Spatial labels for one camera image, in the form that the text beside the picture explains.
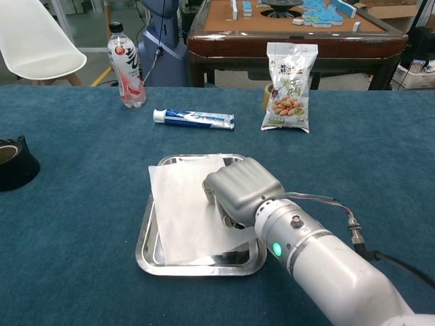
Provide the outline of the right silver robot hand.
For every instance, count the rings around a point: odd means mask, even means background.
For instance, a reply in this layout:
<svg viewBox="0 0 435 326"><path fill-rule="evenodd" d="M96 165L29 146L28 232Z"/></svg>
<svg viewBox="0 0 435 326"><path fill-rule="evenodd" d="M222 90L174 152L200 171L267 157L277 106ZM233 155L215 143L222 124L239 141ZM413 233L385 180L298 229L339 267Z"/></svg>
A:
<svg viewBox="0 0 435 326"><path fill-rule="evenodd" d="M263 202L284 193L281 182L253 158L208 174L202 186L209 204L217 205L224 226L240 230L254 226Z"/></svg>

